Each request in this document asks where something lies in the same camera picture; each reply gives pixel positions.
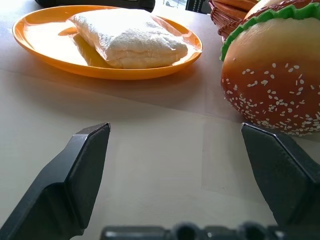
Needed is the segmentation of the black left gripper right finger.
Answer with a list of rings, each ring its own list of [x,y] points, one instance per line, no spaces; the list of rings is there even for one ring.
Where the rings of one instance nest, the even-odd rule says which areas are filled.
[[[289,135],[243,123],[255,181],[276,223],[320,229],[320,165]]]

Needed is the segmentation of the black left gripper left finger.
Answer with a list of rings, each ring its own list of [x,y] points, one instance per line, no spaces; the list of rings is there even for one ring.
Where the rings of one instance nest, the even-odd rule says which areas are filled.
[[[100,189],[110,125],[74,134],[36,176],[0,229],[2,240],[69,240],[88,227]]]

